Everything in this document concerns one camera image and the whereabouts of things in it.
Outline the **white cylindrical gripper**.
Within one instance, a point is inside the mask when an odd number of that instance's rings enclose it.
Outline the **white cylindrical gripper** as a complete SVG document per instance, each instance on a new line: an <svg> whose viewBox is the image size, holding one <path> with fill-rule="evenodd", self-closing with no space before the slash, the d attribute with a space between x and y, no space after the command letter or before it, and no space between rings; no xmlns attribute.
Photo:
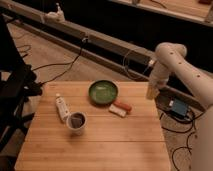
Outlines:
<svg viewBox="0 0 213 171"><path fill-rule="evenodd" d="M170 73L171 71L160 62L154 65L149 76L149 84L151 86L148 86L146 93L148 100L153 100L159 95L160 91L157 88L164 88L166 86Z"/></svg>

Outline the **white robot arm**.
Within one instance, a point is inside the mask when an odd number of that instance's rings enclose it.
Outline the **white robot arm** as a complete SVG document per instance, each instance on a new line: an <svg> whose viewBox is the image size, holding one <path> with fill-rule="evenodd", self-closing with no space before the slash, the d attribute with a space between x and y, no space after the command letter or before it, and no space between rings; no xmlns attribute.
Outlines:
<svg viewBox="0 0 213 171"><path fill-rule="evenodd" d="M156 64L149 76L146 97L154 99L174 73L205 109L192 151L191 171L213 171L213 78L185 60L182 44L164 42L155 49Z"/></svg>

